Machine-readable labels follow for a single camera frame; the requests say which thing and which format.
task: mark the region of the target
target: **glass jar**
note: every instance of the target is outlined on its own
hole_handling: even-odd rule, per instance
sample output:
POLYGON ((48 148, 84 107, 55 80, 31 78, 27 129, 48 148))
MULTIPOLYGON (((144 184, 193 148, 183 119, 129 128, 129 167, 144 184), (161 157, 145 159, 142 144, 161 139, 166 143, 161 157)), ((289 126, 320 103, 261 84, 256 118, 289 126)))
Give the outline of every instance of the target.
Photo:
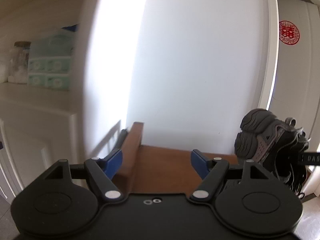
POLYGON ((28 80, 28 59, 30 41, 17 41, 14 43, 9 66, 8 82, 26 84, 28 80))

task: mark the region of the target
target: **gray floor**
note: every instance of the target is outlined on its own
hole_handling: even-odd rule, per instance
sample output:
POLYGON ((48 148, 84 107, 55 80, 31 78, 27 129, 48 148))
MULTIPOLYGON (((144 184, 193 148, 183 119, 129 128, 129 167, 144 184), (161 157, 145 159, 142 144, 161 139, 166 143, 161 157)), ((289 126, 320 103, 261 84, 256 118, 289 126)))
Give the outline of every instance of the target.
POLYGON ((10 204, 0 196, 0 240, 12 240, 19 234, 10 213, 10 204))
MULTIPOLYGON (((301 240, 320 240, 320 197, 303 203, 303 216, 295 234, 301 240)), ((12 240, 19 234, 10 213, 10 205, 0 196, 0 240, 12 240)))

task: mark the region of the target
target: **jar lid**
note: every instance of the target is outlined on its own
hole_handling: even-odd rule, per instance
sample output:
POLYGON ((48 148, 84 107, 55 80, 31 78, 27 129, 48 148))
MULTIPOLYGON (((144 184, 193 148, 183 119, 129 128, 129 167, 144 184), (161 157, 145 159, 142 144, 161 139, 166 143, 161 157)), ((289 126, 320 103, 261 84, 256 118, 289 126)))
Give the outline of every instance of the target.
POLYGON ((16 41, 16 42, 14 43, 14 46, 15 46, 15 47, 27 47, 27 48, 29 48, 29 47, 30 47, 30 44, 31 44, 30 41, 16 41))

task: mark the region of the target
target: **shoe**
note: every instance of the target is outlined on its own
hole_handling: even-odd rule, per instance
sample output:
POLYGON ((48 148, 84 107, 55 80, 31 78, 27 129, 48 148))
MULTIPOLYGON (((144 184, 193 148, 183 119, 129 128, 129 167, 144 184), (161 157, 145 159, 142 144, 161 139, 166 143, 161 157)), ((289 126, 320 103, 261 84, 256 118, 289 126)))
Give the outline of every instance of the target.
POLYGON ((295 128, 292 117, 284 122, 265 109, 251 110, 242 119, 235 141, 235 154, 239 159, 252 159, 300 195, 302 184, 307 178, 305 166, 292 161, 308 149, 310 139, 303 128, 295 128))

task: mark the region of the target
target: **stack of tissue packs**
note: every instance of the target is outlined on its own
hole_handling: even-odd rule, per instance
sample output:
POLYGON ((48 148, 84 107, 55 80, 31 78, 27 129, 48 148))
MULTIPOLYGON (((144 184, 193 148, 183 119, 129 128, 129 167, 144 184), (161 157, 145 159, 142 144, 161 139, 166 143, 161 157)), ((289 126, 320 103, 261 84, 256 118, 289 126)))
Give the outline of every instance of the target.
POLYGON ((69 90, 74 33, 56 30, 33 41, 28 61, 28 85, 69 90))

